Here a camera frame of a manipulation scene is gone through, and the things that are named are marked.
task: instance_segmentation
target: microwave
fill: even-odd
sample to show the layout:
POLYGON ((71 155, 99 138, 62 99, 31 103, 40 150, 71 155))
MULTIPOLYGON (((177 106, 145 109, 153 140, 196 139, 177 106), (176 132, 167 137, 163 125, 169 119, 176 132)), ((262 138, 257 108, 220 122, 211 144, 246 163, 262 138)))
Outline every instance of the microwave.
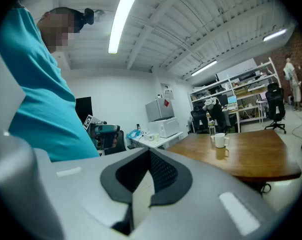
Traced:
POLYGON ((161 138, 168 138, 179 132, 179 123, 176 117, 149 122, 151 134, 159 134, 161 138))

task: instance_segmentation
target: white floor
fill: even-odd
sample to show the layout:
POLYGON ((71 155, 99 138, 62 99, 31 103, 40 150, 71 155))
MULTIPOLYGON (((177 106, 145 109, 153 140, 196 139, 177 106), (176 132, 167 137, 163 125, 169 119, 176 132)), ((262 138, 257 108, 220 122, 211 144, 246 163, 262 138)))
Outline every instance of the white floor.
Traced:
MULTIPOLYGON (((302 171, 302 111, 293 111, 292 107, 288 105, 286 105, 285 111, 285 119, 282 123, 285 124, 286 134, 280 129, 276 129, 275 131, 286 144, 290 155, 297 161, 302 171)), ((263 126, 259 121, 241 124, 241 131, 252 132, 263 130, 264 127, 268 126, 271 122, 270 120, 264 121, 263 126)), ((268 183, 272 189, 269 193, 263 195, 263 199, 276 211, 279 211, 292 203, 298 196, 298 193, 302 189, 302 175, 300 178, 294 180, 268 183)), ((133 218, 135 227, 148 215, 150 198, 154 193, 153 180, 151 174, 147 172, 141 184, 133 193, 133 218)))

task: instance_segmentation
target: white ceiling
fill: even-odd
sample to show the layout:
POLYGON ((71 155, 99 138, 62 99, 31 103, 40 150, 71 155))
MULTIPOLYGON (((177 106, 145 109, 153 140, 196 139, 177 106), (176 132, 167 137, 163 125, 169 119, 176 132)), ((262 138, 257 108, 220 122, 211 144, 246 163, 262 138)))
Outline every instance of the white ceiling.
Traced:
MULTIPOLYGON (((123 68, 150 72, 152 67, 160 67, 190 81, 191 73, 201 66, 213 60, 218 65, 259 45, 265 35, 292 27, 291 16, 277 0, 136 0, 118 53, 108 54, 119 0, 25 1, 35 19, 50 6, 106 12, 104 21, 85 25, 62 54, 66 56, 63 63, 71 70, 123 68), (49 1, 49 5, 44 6, 42 1, 49 1)), ((210 68, 205 71, 199 74, 201 78, 212 76, 210 68)))

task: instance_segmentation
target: fluorescent light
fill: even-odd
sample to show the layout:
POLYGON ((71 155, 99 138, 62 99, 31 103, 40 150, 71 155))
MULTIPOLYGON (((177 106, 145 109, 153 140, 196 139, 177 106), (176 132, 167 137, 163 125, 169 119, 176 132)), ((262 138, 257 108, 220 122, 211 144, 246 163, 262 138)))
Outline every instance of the fluorescent light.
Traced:
POLYGON ((272 38, 281 36, 281 35, 283 35, 286 31, 287 31, 286 29, 282 29, 282 30, 280 30, 280 31, 278 31, 278 32, 275 32, 275 33, 273 33, 273 34, 267 35, 265 38, 263 38, 263 41, 265 42, 265 41, 268 41, 268 40, 270 40, 270 39, 272 39, 272 38))
POLYGON ((111 30, 109 54, 116 54, 118 52, 121 34, 134 2, 135 0, 120 0, 117 6, 111 30))
POLYGON ((191 76, 195 76, 196 74, 199 74, 200 72, 202 72, 203 70, 206 70, 207 68, 210 68, 211 66, 213 66, 214 64, 217 64, 218 62, 212 61, 210 64, 204 66, 203 68, 199 69, 198 71, 194 72, 193 74, 191 74, 191 76))

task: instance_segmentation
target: brick wall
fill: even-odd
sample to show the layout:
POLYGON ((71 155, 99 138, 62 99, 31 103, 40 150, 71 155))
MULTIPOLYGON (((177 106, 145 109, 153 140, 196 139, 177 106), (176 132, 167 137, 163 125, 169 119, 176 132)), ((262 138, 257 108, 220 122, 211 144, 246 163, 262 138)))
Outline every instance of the brick wall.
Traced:
POLYGON ((298 28, 294 30, 289 41, 284 46, 254 58, 254 61, 257 65, 268 62, 269 57, 272 59, 277 74, 280 78, 282 88, 284 89, 285 101, 287 101, 288 95, 292 95, 290 83, 285 79, 283 72, 283 69, 286 65, 285 56, 287 54, 291 54, 291 63, 295 68, 297 78, 299 81, 302 81, 302 33, 298 28))

